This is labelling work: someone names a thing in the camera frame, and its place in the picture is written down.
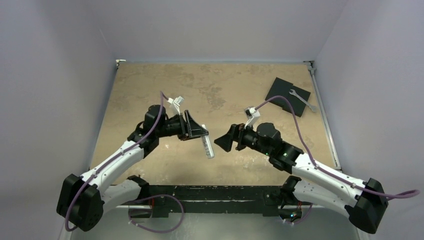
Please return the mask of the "white remote control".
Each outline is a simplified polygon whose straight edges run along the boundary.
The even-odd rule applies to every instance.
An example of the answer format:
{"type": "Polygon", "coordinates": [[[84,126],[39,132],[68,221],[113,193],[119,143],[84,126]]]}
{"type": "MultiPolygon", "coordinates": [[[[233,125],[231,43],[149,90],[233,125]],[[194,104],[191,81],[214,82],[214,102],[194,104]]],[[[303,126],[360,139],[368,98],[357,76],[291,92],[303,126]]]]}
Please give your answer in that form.
{"type": "Polygon", "coordinates": [[[213,159],[215,157],[215,153],[211,144],[211,140],[210,140],[210,136],[209,136],[209,132],[208,129],[206,128],[205,124],[201,125],[203,132],[201,135],[201,140],[202,140],[202,144],[204,147],[204,151],[205,154],[207,156],[208,159],[213,159]]]}

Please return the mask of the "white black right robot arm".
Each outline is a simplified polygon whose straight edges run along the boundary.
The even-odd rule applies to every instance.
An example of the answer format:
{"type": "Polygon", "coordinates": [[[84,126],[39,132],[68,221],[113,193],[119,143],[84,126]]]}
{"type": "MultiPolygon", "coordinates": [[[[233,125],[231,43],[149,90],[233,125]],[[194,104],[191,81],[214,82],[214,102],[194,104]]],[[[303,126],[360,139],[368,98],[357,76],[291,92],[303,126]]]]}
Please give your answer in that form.
{"type": "Polygon", "coordinates": [[[308,179],[323,190],[314,197],[306,190],[289,184],[281,189],[280,196],[288,204],[296,200],[315,203],[334,209],[347,216],[358,229],[375,234],[389,205],[383,197],[382,184],[374,179],[363,180],[339,172],[311,158],[300,148],[284,141],[273,123],[265,122],[253,128],[243,123],[232,124],[226,134],[214,140],[225,152],[250,148],[268,157],[271,165],[301,179],[308,179]]]}

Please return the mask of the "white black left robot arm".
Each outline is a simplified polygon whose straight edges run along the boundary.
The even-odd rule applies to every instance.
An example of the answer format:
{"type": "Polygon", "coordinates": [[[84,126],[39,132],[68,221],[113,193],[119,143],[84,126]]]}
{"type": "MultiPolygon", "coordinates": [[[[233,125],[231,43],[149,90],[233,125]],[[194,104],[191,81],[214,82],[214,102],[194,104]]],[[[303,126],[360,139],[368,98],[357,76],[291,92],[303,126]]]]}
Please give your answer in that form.
{"type": "Polygon", "coordinates": [[[115,180],[134,164],[145,159],[160,143],[160,138],[176,136],[181,141],[200,138],[209,159],[215,156],[209,131],[197,123],[188,110],[168,117],[162,105],[151,105],[135,130],[122,146],[96,167],[77,176],[70,174],[62,184],[56,212],[65,218],[66,230],[87,232],[111,209],[134,201],[138,205],[149,199],[149,184],[139,176],[123,183],[115,180]]]}

